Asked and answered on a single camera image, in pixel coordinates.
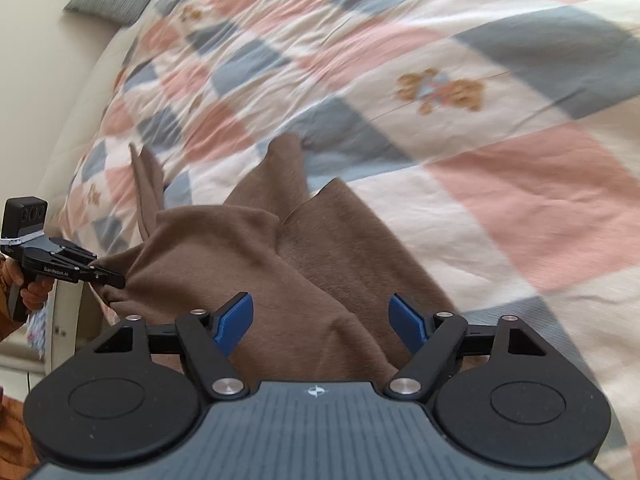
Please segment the person left hand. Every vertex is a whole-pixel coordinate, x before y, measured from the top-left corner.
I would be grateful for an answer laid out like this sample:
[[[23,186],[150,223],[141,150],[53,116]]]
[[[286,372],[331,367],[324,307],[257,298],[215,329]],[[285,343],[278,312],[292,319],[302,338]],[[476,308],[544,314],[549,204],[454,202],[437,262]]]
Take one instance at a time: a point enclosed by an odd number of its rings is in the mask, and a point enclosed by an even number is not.
[[[4,292],[9,295],[12,286],[17,285],[24,305],[29,310],[38,311],[43,308],[53,288],[53,283],[53,278],[37,276],[27,284],[23,271],[15,260],[6,258],[1,261],[1,286]]]

